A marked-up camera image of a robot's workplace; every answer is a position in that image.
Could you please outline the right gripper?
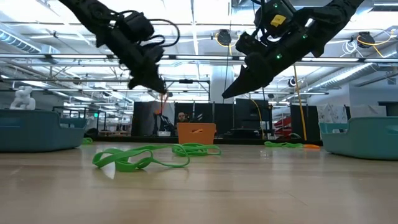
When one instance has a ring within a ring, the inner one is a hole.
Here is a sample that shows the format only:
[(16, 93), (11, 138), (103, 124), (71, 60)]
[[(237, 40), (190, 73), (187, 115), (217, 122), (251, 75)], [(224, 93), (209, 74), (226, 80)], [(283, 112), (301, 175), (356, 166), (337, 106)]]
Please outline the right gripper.
[(289, 27), (288, 32), (276, 39), (257, 28), (252, 34), (241, 35), (236, 50), (245, 55), (245, 65), (240, 66), (239, 76), (223, 92), (223, 98), (266, 87), (275, 76), (311, 52), (314, 23), (301, 24), (292, 19)]

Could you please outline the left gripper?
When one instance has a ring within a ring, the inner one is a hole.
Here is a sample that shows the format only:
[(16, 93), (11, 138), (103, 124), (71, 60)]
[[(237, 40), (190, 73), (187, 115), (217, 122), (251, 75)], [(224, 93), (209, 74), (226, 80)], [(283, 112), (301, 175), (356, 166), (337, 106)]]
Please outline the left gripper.
[(159, 46), (145, 47), (127, 38), (119, 29), (107, 32), (105, 45), (119, 58), (119, 61), (132, 73), (136, 73), (127, 84), (132, 90), (136, 86), (144, 86), (161, 94), (166, 94), (165, 82), (159, 75), (157, 62), (161, 59), (164, 49)]

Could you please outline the teal plastic basket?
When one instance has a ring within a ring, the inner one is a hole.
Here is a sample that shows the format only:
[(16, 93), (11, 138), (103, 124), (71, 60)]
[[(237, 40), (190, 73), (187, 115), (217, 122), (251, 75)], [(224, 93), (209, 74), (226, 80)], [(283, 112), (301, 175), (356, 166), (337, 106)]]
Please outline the teal plastic basket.
[(357, 117), (320, 123), (326, 152), (359, 159), (398, 161), (398, 116)]

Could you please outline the black partition panel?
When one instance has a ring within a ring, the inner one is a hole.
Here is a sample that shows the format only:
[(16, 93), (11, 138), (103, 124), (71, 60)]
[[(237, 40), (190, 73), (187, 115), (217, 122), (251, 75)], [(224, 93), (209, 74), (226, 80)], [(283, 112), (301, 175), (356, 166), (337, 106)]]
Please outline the black partition panel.
[(175, 104), (175, 123), (177, 122), (177, 116), (179, 112), (184, 112), (187, 117), (188, 117), (188, 122), (189, 123), (192, 120), (192, 114), (193, 114), (193, 105), (191, 103), (176, 103)]
[[(316, 106), (302, 106), (305, 121), (305, 130), (308, 141), (320, 141), (320, 129), (318, 125), (318, 111)], [(290, 107), (292, 132), (304, 139), (303, 123), (299, 105)]]
[(233, 105), (232, 104), (216, 104), (214, 119), (216, 124), (217, 135), (227, 133), (233, 128)]
[(134, 113), (132, 117), (131, 136), (143, 136), (145, 127), (144, 121), (146, 120), (146, 104), (143, 102), (136, 102), (134, 104)]
[(213, 105), (211, 103), (195, 104), (193, 121), (196, 123), (213, 123)]

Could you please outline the red rack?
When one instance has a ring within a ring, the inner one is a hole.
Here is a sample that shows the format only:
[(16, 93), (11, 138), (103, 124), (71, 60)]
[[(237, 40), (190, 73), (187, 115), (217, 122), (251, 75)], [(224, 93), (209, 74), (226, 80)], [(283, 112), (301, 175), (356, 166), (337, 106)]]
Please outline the red rack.
[(282, 138), (289, 138), (290, 135), (292, 134), (292, 117), (287, 116), (285, 118), (282, 118), (278, 120), (274, 124), (274, 134), (276, 138), (282, 139)]

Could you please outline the orange plastic basket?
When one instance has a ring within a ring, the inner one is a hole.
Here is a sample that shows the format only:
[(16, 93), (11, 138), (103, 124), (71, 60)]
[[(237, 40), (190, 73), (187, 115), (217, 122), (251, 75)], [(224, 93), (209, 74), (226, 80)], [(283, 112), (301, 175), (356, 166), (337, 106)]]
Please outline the orange plastic basket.
[[(193, 134), (192, 131), (196, 129), (203, 129), (202, 133)], [(178, 143), (199, 143), (199, 144), (213, 144), (216, 124), (215, 123), (178, 123), (177, 124)]]

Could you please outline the white patterned fabric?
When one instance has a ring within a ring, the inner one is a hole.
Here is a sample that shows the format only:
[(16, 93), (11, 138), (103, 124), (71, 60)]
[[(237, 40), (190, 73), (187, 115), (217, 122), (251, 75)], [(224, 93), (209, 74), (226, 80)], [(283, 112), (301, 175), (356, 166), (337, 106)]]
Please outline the white patterned fabric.
[(320, 105), (317, 106), (319, 123), (347, 123), (348, 116), (344, 105)]

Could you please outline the blue plastic basket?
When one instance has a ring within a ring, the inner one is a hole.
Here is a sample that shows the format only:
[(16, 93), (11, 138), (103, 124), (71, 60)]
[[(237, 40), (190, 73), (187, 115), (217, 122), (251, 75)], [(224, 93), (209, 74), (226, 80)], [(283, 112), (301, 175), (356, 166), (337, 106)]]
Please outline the blue plastic basket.
[(87, 120), (54, 111), (0, 110), (0, 152), (51, 152), (82, 144)]

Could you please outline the white humanoid figure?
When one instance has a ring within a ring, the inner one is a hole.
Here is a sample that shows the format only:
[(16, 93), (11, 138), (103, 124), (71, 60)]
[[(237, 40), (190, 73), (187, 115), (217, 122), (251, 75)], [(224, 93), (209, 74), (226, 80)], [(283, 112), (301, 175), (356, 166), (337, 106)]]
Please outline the white humanoid figure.
[(14, 101), (10, 110), (35, 110), (35, 99), (30, 97), (33, 88), (31, 86), (20, 86), (15, 92)]

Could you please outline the black aluminium table frame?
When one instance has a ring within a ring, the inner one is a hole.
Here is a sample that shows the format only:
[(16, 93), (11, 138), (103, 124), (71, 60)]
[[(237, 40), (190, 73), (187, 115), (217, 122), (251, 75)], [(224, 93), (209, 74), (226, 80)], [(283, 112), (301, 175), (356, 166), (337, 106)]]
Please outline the black aluminium table frame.
[[(154, 136), (97, 136), (92, 137), (93, 141), (96, 142), (139, 142), (139, 143), (178, 143), (178, 137), (154, 137)], [(213, 144), (236, 144), (236, 145), (264, 145), (264, 143), (268, 141), (263, 139), (221, 139), (216, 138), (213, 141)], [(313, 144), (317, 146), (323, 146), (322, 141), (304, 141), (303, 139), (291, 139), (291, 140), (270, 140), (270, 142), (274, 143), (283, 143), (289, 142), (292, 144)]]

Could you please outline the silver air duct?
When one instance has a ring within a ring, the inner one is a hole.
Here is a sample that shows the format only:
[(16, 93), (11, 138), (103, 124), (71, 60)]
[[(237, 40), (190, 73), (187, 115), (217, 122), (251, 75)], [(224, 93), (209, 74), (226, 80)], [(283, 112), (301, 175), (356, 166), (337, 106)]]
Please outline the silver air duct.
[(38, 54), (41, 52), (36, 46), (4, 31), (0, 30), (0, 41), (6, 44), (12, 45), (22, 51), (28, 52), (30, 54)]
[(312, 83), (308, 86), (307, 91), (316, 91), (321, 88), (332, 88), (350, 81), (365, 77), (374, 72), (380, 71), (384, 67), (392, 67), (398, 63), (364, 63), (352, 68), (342, 68), (337, 72), (333, 72), (319, 82)]

